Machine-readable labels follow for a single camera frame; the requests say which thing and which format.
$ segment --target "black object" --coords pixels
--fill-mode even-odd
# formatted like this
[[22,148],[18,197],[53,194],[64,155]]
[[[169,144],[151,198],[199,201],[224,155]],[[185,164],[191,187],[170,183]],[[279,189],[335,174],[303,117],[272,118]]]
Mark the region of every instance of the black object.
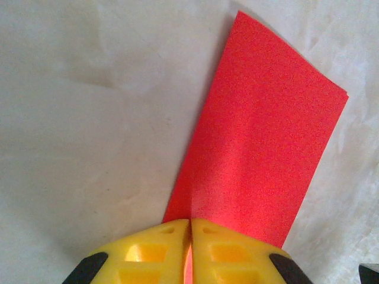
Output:
[[292,259],[276,253],[270,254],[269,258],[287,284],[312,284],[312,281]]
[[83,259],[62,284],[90,284],[108,258],[107,253],[95,253]]
[[379,264],[361,263],[358,271],[362,284],[379,284]]

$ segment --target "white surface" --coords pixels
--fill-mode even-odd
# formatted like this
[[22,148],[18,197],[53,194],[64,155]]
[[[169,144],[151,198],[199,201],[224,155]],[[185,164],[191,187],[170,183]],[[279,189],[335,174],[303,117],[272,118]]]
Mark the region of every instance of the white surface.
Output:
[[1,283],[161,221],[237,9],[350,97],[284,248],[315,283],[379,263],[379,2],[5,0]]

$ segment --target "yellow plastic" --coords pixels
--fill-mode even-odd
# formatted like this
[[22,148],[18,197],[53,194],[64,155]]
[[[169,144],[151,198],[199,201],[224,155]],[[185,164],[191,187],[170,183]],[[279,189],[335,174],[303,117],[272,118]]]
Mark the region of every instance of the yellow plastic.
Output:
[[91,284],[183,284],[190,221],[176,220],[106,244],[108,259]]
[[193,284],[286,284],[269,259],[283,250],[202,219],[192,219]]

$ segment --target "white cloth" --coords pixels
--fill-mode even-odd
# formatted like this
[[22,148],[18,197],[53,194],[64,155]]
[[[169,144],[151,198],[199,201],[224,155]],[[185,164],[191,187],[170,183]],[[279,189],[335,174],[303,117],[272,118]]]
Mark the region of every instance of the white cloth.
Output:
[[378,1],[3,0],[0,283],[160,223],[238,9],[350,97],[284,248],[315,283],[379,263]]

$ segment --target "red cardstock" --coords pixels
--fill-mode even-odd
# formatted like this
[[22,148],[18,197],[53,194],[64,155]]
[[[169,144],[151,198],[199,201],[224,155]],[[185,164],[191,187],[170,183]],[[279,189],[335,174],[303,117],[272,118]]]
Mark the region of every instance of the red cardstock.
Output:
[[163,221],[205,218],[281,247],[347,99],[239,12]]

